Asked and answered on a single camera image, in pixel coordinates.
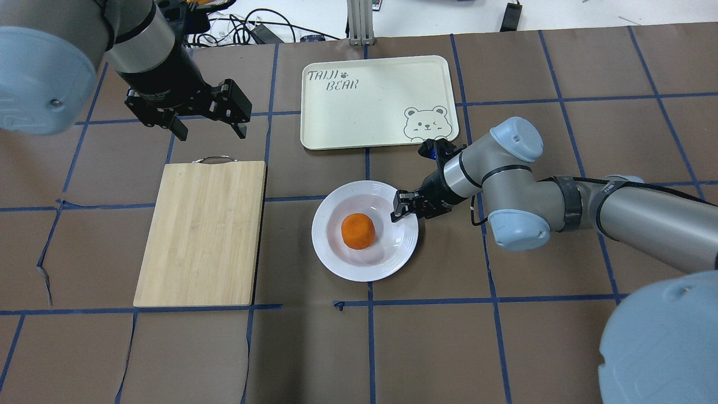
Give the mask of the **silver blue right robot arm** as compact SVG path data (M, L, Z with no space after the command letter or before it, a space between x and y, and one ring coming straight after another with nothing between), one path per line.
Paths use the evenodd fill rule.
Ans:
M392 222L438 217L482 194L503 250L533 250L553 232L593 228L682 271L631 292L610 315L599 347L602 401L716 402L716 205L632 176L536 181L531 164L544 144L521 117L460 148L436 112L409 110L403 132L438 168L416 191L397 191Z

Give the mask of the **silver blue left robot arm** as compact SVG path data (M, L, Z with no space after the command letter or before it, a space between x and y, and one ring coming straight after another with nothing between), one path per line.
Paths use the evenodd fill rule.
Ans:
M56 135L74 125L101 61L128 85L143 125L178 140L180 117L230 125L240 138L253 105L231 79L209 85L154 1L3 1L2 129Z

